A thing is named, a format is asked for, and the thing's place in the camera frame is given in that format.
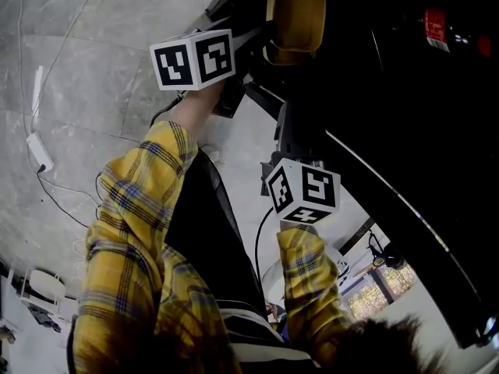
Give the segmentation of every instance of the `hand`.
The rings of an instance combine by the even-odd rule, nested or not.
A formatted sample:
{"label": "hand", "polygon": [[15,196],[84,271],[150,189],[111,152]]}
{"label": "hand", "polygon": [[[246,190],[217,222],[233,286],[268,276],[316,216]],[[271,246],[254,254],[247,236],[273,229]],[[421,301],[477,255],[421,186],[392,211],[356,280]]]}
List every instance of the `hand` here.
{"label": "hand", "polygon": [[210,113],[220,100],[225,81],[216,82],[202,90],[190,91],[170,114],[169,120],[181,125],[197,139]]}

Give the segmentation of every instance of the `plaid sleeve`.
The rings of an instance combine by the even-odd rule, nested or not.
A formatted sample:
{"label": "plaid sleeve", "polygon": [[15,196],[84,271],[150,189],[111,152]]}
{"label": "plaid sleeve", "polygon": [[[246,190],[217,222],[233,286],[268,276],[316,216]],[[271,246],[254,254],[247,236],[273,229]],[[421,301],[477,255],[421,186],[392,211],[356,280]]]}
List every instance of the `plaid sleeve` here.
{"label": "plaid sleeve", "polygon": [[[73,341],[77,372],[92,371],[96,359],[118,358],[111,346],[122,333],[120,323],[154,332],[164,279],[161,252],[196,152],[184,129],[159,122],[143,143],[105,167],[101,184],[108,195],[87,233],[87,277]],[[140,342],[127,337],[122,350],[133,353]]]}
{"label": "plaid sleeve", "polygon": [[299,225],[278,233],[285,278],[285,306],[292,346],[307,351],[322,367],[331,365],[335,338],[349,324],[340,310],[338,270],[314,228]]}

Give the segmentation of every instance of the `white cube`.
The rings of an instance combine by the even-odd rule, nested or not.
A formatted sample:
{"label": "white cube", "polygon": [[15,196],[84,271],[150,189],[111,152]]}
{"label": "white cube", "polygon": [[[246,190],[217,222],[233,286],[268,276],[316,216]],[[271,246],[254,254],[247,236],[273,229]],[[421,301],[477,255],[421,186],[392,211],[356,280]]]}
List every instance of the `white cube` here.
{"label": "white cube", "polygon": [[340,175],[282,159],[267,177],[267,189],[281,221],[315,224],[340,206]]}
{"label": "white cube", "polygon": [[231,30],[176,36],[149,49],[161,90],[201,90],[235,74]]}

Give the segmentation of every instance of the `gray tile floor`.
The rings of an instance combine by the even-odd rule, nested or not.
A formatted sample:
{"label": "gray tile floor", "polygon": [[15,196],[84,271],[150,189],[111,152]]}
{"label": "gray tile floor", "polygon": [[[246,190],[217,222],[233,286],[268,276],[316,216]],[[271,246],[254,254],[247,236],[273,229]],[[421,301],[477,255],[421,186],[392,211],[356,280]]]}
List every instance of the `gray tile floor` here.
{"label": "gray tile floor", "polygon": [[[46,179],[97,198],[95,175],[141,141],[151,116],[175,97],[161,92],[148,53],[150,44],[180,34],[210,0],[88,0],[44,88],[33,118],[36,72],[46,77],[84,0],[24,0],[20,96],[17,24],[20,0],[0,0],[0,256],[19,272],[37,266],[60,273],[77,295],[84,266],[73,242],[85,229],[48,199],[27,162],[26,123],[34,121],[55,162]],[[268,161],[274,121],[244,99],[235,117],[212,117],[203,137],[220,151],[218,168],[228,190],[245,247],[253,259],[258,224],[270,201],[260,197],[260,162]],[[92,202],[81,194],[50,193],[89,224]],[[345,242],[366,213],[342,191],[342,211],[320,226],[327,242]],[[276,221],[264,227],[260,267],[278,259]],[[83,251],[83,242],[76,241]]]}

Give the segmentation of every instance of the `red label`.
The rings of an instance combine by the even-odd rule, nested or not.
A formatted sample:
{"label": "red label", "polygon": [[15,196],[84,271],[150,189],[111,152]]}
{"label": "red label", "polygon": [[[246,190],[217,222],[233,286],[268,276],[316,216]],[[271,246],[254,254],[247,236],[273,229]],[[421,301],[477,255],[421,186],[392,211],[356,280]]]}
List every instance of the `red label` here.
{"label": "red label", "polygon": [[478,51],[481,55],[490,58],[490,46],[491,46],[490,38],[488,36],[479,35],[478,36]]}
{"label": "red label", "polygon": [[441,9],[427,9],[424,13],[424,30],[426,37],[445,43],[445,12]]}

